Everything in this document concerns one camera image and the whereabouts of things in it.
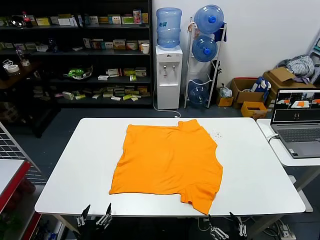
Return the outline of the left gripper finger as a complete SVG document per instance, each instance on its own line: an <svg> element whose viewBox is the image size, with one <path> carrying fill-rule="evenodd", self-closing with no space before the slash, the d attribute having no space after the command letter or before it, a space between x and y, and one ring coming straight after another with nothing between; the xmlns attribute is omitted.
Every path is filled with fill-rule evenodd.
<svg viewBox="0 0 320 240"><path fill-rule="evenodd" d="M76 218L77 226L78 226L78 227L81 227L81 226L84 226L84 225L85 225L86 219L87 219L87 216L88 216L88 212L89 212L89 210L90 210L90 207L91 207L91 205L89 204L89 205L82 211L81 215Z"/></svg>
<svg viewBox="0 0 320 240"><path fill-rule="evenodd" d="M112 221L113 217L112 217L112 203L110 203L108 205L108 208L106 210L105 215L103 215L97 222L96 222L96 226L99 229L106 229L111 221Z"/></svg>

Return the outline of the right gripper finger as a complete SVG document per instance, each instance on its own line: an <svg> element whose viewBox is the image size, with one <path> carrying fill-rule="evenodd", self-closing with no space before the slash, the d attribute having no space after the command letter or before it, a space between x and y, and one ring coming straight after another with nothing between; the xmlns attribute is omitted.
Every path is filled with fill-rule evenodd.
<svg viewBox="0 0 320 240"><path fill-rule="evenodd" d="M209 230L210 230L210 235L213 240L227 240L228 235L223 232L219 227L214 226L213 218L211 217L210 214L208 214L208 219L209 219Z"/></svg>
<svg viewBox="0 0 320 240"><path fill-rule="evenodd" d="M247 237L247 226L243 223L241 217L234 215L231 211L229 212L229 215L233 221L237 235L239 237Z"/></svg>

